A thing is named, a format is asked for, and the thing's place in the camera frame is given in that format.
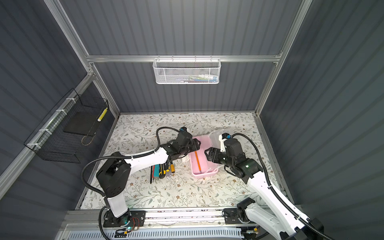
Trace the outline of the orange pencil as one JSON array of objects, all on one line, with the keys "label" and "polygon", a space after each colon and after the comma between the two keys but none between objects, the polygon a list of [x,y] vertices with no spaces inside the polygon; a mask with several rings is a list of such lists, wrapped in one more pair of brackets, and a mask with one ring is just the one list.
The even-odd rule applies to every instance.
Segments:
[{"label": "orange pencil", "polygon": [[196,162],[197,162],[199,172],[201,173],[202,169],[201,169],[201,165],[200,165],[200,161],[199,161],[198,151],[195,151],[195,157],[196,157]]}]

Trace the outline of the red handled tool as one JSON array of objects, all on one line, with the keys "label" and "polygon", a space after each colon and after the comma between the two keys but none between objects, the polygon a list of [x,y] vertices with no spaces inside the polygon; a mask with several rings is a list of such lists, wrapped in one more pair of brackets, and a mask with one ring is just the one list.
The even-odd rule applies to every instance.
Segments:
[{"label": "red handled tool", "polygon": [[156,166],[152,166],[151,184],[152,184],[152,182],[153,182],[154,179],[155,179],[155,168],[156,168]]}]

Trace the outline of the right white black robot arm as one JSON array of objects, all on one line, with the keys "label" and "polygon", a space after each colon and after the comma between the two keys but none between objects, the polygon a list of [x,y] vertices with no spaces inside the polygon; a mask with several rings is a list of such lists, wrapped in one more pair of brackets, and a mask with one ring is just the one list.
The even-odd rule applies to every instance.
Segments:
[{"label": "right white black robot arm", "polygon": [[231,174],[243,180],[271,210],[268,212],[252,198],[246,198],[237,205],[241,222],[257,223],[277,240],[325,239],[322,223],[317,219],[311,220],[295,207],[272,184],[265,165],[246,157],[237,139],[224,139],[219,149],[206,149],[205,155],[209,162],[230,168]]}]

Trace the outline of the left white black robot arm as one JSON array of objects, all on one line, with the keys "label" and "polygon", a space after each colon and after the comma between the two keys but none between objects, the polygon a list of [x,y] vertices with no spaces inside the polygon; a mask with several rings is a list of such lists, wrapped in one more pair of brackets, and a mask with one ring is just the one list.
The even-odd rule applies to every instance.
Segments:
[{"label": "left white black robot arm", "polygon": [[178,130],[176,139],[159,145],[156,149],[131,156],[116,153],[109,156],[96,174],[100,187],[104,191],[104,200],[109,211],[115,218],[129,214],[129,208],[124,197],[124,189],[130,175],[155,166],[170,163],[183,158],[189,153],[196,152],[201,147],[201,141],[186,130]]}]

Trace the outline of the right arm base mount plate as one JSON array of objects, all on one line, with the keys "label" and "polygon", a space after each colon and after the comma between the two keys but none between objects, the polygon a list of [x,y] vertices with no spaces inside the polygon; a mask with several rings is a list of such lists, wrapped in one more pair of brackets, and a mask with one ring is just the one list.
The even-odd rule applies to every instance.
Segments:
[{"label": "right arm base mount plate", "polygon": [[236,208],[224,208],[222,210],[222,216],[224,217],[225,223],[227,225],[254,224],[252,221],[240,219],[238,210]]}]

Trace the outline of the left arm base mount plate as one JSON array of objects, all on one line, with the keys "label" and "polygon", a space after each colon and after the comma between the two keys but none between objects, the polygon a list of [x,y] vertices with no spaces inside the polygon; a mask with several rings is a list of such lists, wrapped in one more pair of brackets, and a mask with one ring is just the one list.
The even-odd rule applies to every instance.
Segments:
[{"label": "left arm base mount plate", "polygon": [[146,211],[128,211],[122,216],[116,218],[111,210],[107,210],[107,212],[103,216],[103,227],[142,227],[145,222],[146,213]]}]

